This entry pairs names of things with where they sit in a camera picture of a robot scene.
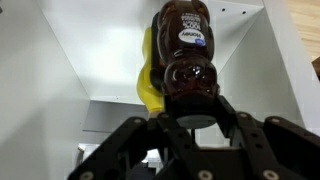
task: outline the plastic bottle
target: plastic bottle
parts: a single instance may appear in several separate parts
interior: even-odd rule
[[[164,93],[172,100],[187,94],[214,98],[217,72],[211,64],[214,38],[210,16],[199,0],[166,3],[158,18],[158,48],[164,75]]]

